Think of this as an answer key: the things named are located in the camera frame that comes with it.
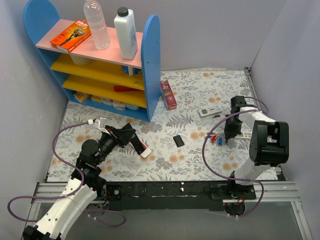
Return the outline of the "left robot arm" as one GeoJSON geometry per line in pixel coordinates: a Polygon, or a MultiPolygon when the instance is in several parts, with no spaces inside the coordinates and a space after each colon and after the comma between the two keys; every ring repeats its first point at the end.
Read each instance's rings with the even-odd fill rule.
{"type": "Polygon", "coordinates": [[[82,144],[64,190],[40,220],[23,230],[23,239],[63,240],[86,207],[106,196],[107,182],[100,177],[99,165],[115,147],[126,147],[136,131],[128,125],[105,125],[101,132],[100,140],[89,139],[82,144]]]}

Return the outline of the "black remote control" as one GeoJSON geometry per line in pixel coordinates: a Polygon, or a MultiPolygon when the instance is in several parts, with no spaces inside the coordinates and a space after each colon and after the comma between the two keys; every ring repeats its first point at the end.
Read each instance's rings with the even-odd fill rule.
{"type": "Polygon", "coordinates": [[[138,155],[140,155],[147,148],[147,146],[140,141],[136,134],[132,137],[129,143],[135,149],[138,155]]]}

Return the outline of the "black battery cover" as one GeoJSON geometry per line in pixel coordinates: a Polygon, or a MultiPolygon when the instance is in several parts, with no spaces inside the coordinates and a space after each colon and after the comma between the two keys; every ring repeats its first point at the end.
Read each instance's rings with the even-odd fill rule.
{"type": "Polygon", "coordinates": [[[182,139],[182,137],[180,135],[174,136],[173,140],[174,140],[174,142],[175,142],[175,144],[176,144],[176,146],[178,148],[180,148],[180,147],[185,145],[185,143],[184,143],[184,141],[183,141],[183,139],[182,139]]]}

